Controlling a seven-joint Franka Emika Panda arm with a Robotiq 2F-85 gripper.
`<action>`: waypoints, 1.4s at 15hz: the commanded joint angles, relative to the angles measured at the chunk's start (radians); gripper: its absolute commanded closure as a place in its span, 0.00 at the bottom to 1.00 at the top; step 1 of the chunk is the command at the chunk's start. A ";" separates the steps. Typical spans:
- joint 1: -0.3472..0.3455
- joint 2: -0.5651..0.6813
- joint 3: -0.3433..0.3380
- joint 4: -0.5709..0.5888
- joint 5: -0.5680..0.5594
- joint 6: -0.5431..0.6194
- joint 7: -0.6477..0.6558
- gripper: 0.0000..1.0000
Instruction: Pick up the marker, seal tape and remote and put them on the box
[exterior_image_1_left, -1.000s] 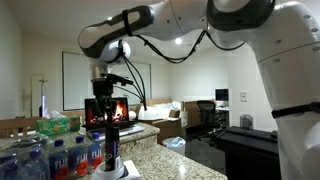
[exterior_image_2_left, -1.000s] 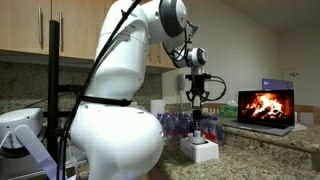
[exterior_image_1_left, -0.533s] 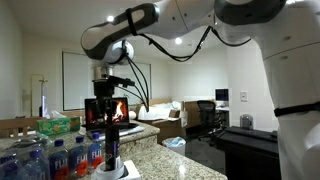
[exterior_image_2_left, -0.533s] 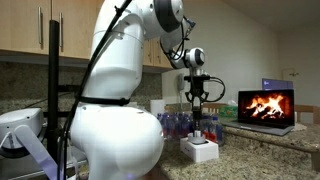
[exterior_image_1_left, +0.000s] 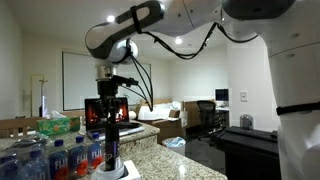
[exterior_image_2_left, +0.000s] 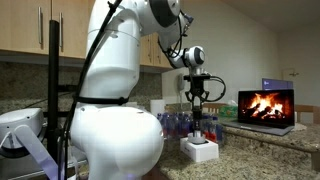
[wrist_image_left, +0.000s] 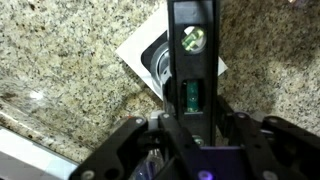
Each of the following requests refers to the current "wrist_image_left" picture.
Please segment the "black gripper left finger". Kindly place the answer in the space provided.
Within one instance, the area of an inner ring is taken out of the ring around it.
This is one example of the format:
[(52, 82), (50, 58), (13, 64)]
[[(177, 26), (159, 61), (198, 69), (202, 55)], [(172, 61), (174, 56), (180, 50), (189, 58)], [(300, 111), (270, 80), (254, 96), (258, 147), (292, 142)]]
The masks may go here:
[(164, 84), (164, 109), (168, 114), (176, 115), (175, 81), (169, 78)]

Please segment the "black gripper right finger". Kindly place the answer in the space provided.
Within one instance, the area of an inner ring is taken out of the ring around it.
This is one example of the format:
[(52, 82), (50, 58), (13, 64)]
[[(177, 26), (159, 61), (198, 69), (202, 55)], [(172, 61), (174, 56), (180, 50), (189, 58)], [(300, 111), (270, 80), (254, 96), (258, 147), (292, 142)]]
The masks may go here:
[(234, 111), (222, 96), (217, 97), (217, 108), (216, 125), (223, 137), (230, 137), (234, 126)]

